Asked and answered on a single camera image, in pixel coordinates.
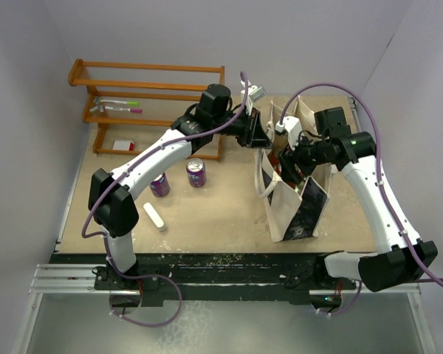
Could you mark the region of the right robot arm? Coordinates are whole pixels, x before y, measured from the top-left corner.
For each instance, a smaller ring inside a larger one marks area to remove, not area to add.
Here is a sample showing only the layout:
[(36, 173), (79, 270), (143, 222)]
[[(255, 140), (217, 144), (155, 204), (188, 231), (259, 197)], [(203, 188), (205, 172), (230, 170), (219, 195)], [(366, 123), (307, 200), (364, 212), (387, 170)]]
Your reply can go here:
[(331, 288), (340, 277), (362, 282), (373, 292), (417, 281), (437, 257), (433, 241), (423, 241), (408, 222), (381, 166), (371, 134), (352, 132), (341, 107), (315, 115), (316, 133), (297, 117), (279, 119), (274, 131), (288, 145), (279, 154), (281, 175), (289, 182), (310, 176), (316, 167), (333, 164), (355, 192), (374, 236), (375, 251), (352, 254), (336, 251), (324, 256), (313, 277), (321, 288)]

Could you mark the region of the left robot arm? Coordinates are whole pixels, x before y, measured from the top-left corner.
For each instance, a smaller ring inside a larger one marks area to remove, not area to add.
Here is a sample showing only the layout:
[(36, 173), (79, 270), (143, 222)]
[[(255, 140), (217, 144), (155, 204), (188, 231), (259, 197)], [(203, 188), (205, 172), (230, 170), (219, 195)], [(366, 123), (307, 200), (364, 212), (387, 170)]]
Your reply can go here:
[(119, 288), (129, 289), (144, 278), (137, 270), (131, 233), (139, 220), (135, 201), (156, 177), (210, 143), (216, 134), (235, 137), (243, 148), (271, 147), (261, 126), (261, 113), (253, 107), (265, 90), (247, 79), (242, 84), (238, 108), (232, 107), (228, 87), (210, 84), (199, 101), (172, 122), (152, 146), (111, 172), (99, 169), (92, 175), (85, 224), (95, 221), (100, 225), (106, 262), (113, 269), (111, 281)]

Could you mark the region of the red cola can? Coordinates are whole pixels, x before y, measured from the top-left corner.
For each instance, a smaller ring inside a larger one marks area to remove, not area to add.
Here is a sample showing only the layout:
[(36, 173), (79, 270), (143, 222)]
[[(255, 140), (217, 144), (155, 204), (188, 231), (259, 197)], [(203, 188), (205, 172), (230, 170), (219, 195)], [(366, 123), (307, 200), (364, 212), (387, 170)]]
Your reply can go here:
[(292, 189), (295, 189), (295, 187), (302, 182), (302, 178), (293, 165), (279, 162), (278, 166), (276, 167), (276, 171), (281, 177), (282, 181), (289, 185)]

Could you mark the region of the canvas tote bag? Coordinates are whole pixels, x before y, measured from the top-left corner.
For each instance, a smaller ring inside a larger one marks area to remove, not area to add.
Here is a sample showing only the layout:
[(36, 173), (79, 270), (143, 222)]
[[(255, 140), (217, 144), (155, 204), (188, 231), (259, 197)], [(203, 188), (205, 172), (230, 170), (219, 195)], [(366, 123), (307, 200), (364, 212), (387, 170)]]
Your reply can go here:
[(281, 179), (275, 152), (287, 146), (280, 140), (275, 147), (255, 153), (255, 190), (263, 200), (271, 241), (280, 243), (317, 237), (317, 226), (329, 202), (333, 167), (324, 164), (300, 184)]

